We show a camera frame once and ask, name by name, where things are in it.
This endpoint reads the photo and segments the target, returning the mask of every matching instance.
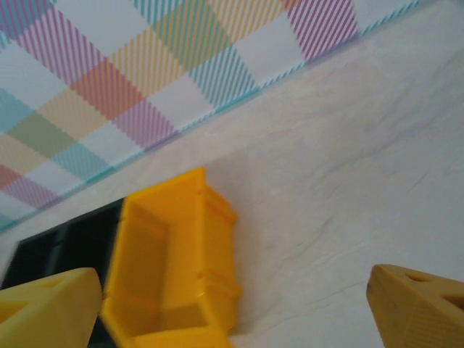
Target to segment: white marble surface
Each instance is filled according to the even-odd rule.
[[[394,263],[464,280],[464,6],[438,1],[0,235],[16,241],[206,165],[239,213],[237,347],[382,347]]]

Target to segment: plaid pattern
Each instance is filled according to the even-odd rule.
[[[418,2],[0,0],[0,230]]]

